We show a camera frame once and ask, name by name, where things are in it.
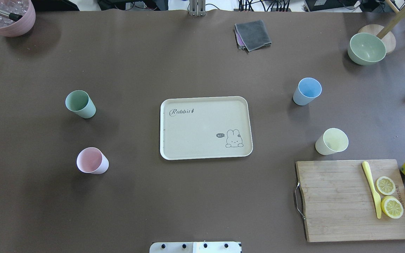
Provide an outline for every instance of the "cutting board handle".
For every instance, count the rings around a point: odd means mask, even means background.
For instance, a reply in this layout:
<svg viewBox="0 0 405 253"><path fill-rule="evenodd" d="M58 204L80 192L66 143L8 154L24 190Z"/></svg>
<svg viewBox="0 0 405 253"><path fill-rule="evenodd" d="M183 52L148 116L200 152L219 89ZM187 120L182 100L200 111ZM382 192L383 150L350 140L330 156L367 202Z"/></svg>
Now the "cutting board handle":
<svg viewBox="0 0 405 253"><path fill-rule="evenodd" d="M299 189L300 186L301 186L301 183L298 181L298 183L296 184L294 193L293 193L293 198L294 198L294 200L295 200L295 207L296 207L296 210L298 210L299 214L301 215L302 220L305 221L306 217L304 216L304 214L302 213L302 211L299 210L299 207L298 207L298 199L297 199L297 197L296 197L296 190Z"/></svg>

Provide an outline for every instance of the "wooden cutting board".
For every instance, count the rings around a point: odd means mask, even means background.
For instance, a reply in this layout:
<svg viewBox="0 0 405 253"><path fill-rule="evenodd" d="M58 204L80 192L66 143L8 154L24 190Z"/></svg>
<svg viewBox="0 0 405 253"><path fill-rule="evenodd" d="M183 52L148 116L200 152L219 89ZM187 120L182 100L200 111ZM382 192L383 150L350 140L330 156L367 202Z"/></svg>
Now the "wooden cutting board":
<svg viewBox="0 0 405 253"><path fill-rule="evenodd" d="M308 242L405 239L405 189L396 160L368 160L373 181L388 176L403 216L376 218L364 160L296 162Z"/></svg>

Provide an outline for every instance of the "knife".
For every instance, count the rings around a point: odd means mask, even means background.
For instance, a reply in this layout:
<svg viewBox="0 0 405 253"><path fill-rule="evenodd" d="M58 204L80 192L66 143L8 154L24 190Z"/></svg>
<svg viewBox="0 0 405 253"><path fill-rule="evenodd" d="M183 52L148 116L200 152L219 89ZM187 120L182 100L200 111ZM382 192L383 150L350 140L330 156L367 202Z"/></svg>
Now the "knife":
<svg viewBox="0 0 405 253"><path fill-rule="evenodd" d="M365 176L367 177L368 184L370 185L371 194L373 195L374 206L376 207L376 217L381 218L381 196L374 188L373 176L371 175L370 164L367 161L362 162L362 168L364 169Z"/></svg>

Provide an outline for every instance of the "pink cup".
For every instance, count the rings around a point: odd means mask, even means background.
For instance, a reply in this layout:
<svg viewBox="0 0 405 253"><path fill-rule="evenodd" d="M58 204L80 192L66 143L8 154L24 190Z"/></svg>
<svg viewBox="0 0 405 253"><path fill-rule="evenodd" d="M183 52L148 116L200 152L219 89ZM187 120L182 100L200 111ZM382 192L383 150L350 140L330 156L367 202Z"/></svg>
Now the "pink cup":
<svg viewBox="0 0 405 253"><path fill-rule="evenodd" d="M109 168L109 161L97 148L86 148L77 156L77 168L83 173L102 174Z"/></svg>
<svg viewBox="0 0 405 253"><path fill-rule="evenodd" d="M31 0L29 0L29 7L23 17L11 25L0 28L0 35L6 37L16 37L23 35L34 26L35 23L35 10Z"/></svg>

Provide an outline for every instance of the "towel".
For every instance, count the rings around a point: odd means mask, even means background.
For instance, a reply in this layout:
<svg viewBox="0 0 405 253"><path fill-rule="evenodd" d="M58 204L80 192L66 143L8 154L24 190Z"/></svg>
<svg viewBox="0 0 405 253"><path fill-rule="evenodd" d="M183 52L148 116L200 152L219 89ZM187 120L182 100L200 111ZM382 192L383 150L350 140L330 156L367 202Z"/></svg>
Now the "towel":
<svg viewBox="0 0 405 253"><path fill-rule="evenodd" d="M235 24L235 35L238 48L246 48L249 52L271 45L263 20Z"/></svg>

